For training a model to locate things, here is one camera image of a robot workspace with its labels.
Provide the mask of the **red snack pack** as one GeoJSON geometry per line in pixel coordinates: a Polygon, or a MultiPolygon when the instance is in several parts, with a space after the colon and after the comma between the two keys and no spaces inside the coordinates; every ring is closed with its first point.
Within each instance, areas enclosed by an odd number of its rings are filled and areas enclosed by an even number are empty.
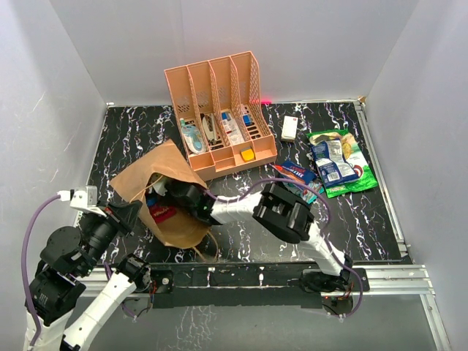
{"type": "Polygon", "coordinates": [[[172,206],[153,205],[149,208],[150,215],[155,223],[159,224],[175,216],[177,210],[172,206]]]}

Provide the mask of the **brown paper bag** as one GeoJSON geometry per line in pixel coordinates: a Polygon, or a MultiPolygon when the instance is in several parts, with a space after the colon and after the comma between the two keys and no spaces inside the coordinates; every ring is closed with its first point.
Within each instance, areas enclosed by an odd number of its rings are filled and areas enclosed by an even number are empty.
{"type": "Polygon", "coordinates": [[[192,249],[206,262],[208,255],[202,254],[197,246],[204,238],[213,237],[208,225],[194,218],[179,205],[176,206],[174,216],[158,224],[146,205],[146,190],[164,177],[170,181],[195,184],[202,190],[208,188],[172,140],[164,142],[137,159],[114,177],[110,185],[126,202],[142,202],[139,219],[162,244],[178,249],[192,249]]]}

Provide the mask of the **blue biscuit pack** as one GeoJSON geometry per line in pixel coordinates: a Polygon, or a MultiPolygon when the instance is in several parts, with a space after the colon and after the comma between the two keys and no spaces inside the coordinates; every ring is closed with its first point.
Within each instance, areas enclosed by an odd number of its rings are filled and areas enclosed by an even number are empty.
{"type": "Polygon", "coordinates": [[[316,174],[301,165],[298,165],[290,160],[284,161],[279,164],[272,164],[273,169],[279,174],[282,178],[289,178],[294,181],[299,181],[304,185],[310,186],[311,188],[316,187],[316,174]]]}

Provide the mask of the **red green candy pack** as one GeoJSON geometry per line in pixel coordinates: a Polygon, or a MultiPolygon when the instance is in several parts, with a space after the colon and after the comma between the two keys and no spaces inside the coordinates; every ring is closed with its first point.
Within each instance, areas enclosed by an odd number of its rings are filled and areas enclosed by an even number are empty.
{"type": "Polygon", "coordinates": [[[317,194],[322,194],[324,192],[324,189],[322,184],[317,182],[311,183],[309,187],[313,189],[313,191],[309,189],[304,189],[302,191],[301,197],[308,204],[312,204],[317,199],[317,194]]]}

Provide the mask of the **blue snack pouch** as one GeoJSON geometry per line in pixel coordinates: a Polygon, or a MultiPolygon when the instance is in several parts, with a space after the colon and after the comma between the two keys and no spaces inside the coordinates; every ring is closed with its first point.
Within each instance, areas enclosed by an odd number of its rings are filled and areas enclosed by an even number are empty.
{"type": "Polygon", "coordinates": [[[311,150],[326,189],[358,180],[358,174],[344,158],[339,139],[320,141],[311,150]]]}

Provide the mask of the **green Chuba chips bag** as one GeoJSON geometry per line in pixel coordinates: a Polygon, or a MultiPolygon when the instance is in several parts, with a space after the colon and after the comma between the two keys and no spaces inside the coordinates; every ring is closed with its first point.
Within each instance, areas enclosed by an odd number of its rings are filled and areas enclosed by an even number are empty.
{"type": "Polygon", "coordinates": [[[348,182],[348,183],[338,185],[338,186],[333,186],[328,189],[325,188],[326,195],[329,198],[338,197],[339,195],[345,195],[347,193],[364,192],[364,191],[373,189],[378,186],[377,178],[375,177],[373,171],[371,170],[369,163],[366,161],[366,158],[363,155],[363,152],[361,151],[358,143],[356,142],[355,137],[348,130],[329,129],[323,132],[311,132],[307,135],[307,138],[309,140],[310,150],[311,150],[312,145],[317,144],[320,141],[339,139],[341,141],[345,160],[351,165],[354,171],[358,174],[357,181],[348,182]]]}

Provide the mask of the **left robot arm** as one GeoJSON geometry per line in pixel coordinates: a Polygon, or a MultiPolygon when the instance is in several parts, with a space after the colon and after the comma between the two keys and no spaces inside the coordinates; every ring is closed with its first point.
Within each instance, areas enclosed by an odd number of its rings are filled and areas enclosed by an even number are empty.
{"type": "Polygon", "coordinates": [[[109,279],[88,308],[73,324],[72,316],[89,276],[113,239],[131,235],[142,202],[114,205],[100,202],[97,210],[85,209],[88,227],[65,226],[55,230],[40,253],[32,280],[23,272],[27,327],[25,350],[88,350],[115,310],[134,292],[151,283],[150,265],[127,255],[109,273],[109,279]]]}

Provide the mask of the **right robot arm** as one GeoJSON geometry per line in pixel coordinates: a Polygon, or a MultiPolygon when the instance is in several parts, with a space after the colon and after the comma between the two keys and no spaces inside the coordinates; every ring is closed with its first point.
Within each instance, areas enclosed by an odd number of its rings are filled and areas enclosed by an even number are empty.
{"type": "Polygon", "coordinates": [[[322,234],[310,205],[292,193],[278,178],[259,192],[237,197],[215,196],[196,184],[171,181],[169,203],[209,226],[255,220],[271,234],[289,244],[306,244],[319,271],[304,279],[303,286],[315,292],[345,291],[352,281],[351,259],[322,234]]]}

